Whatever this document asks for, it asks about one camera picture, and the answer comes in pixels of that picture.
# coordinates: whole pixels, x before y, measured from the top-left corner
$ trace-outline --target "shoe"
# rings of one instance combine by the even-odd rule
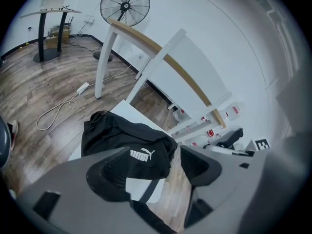
[[[12,122],[12,134],[13,134],[13,138],[12,138],[12,143],[11,143],[11,151],[14,149],[15,147],[15,140],[16,140],[16,136],[19,133],[19,123],[18,121],[15,119]]]

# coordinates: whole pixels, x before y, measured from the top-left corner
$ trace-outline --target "fan grille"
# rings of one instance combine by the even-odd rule
[[[150,9],[150,0],[102,0],[101,15],[105,21],[119,20],[128,26],[141,22]]]

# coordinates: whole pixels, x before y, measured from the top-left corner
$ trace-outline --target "wooden floor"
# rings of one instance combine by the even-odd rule
[[[99,47],[89,38],[74,39],[74,42],[91,50]],[[104,83],[106,87],[100,99],[95,99],[94,87],[88,89],[75,98],[77,108],[63,106],[52,127],[39,131],[36,121],[41,114],[70,97],[83,83],[95,82],[98,60],[92,52],[68,44],[62,46],[60,57],[44,63],[33,62],[37,52],[36,43],[23,47],[9,55],[0,68],[0,113],[7,122],[15,119],[19,122],[16,146],[4,170],[8,186],[17,193],[52,167],[66,162],[81,142],[84,121],[96,111],[114,108],[127,98],[136,82],[135,73],[128,69]],[[105,78],[126,68],[114,57]],[[173,111],[167,110],[168,104],[146,84],[131,104],[165,130],[176,125]],[[56,111],[44,116],[39,127],[47,127]],[[149,207],[172,229],[182,231],[190,191],[178,149],[161,199]]]

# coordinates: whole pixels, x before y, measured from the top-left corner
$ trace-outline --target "black baseboard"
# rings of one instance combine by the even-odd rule
[[[90,37],[92,38],[94,41],[96,41],[98,44],[102,45],[103,46],[103,42],[100,41],[99,39],[97,39],[96,37],[92,36],[92,35],[88,35],[88,34],[82,34],[81,36],[79,37]],[[34,40],[31,40],[31,41],[28,41],[28,42],[25,42],[19,46],[16,46],[15,48],[9,50],[8,52],[6,52],[5,54],[3,54],[1,56],[1,59],[5,59],[9,54],[13,53],[14,51],[20,49],[20,47],[24,47],[28,44],[32,44],[32,43],[35,43],[37,42],[38,39],[34,39]],[[130,67],[130,69],[135,72],[136,74],[138,73],[138,70],[133,66],[131,65],[131,63],[129,63],[125,58],[123,58],[121,55],[119,55],[117,52],[115,52],[114,50],[111,51],[112,54],[114,56],[116,56],[119,60],[121,60],[125,65],[127,65],[128,67]],[[154,85],[152,84],[149,80],[146,81],[146,83],[156,92],[158,93],[169,105],[172,104],[172,102]]]

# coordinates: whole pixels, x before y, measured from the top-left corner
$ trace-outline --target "puma logo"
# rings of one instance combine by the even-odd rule
[[[141,148],[141,150],[148,153],[148,154],[143,154],[143,153],[140,153],[140,152],[137,152],[134,150],[130,150],[130,156],[133,158],[136,158],[140,161],[144,161],[144,162],[147,162],[148,157],[150,157],[150,160],[152,160],[152,154],[155,152],[155,150],[153,150],[152,152],[148,151],[145,148]]]
[[[153,150],[152,152],[148,151],[147,149],[145,148],[141,148],[142,151],[148,153],[150,155],[150,160],[152,160],[152,154],[155,152],[155,150]]]

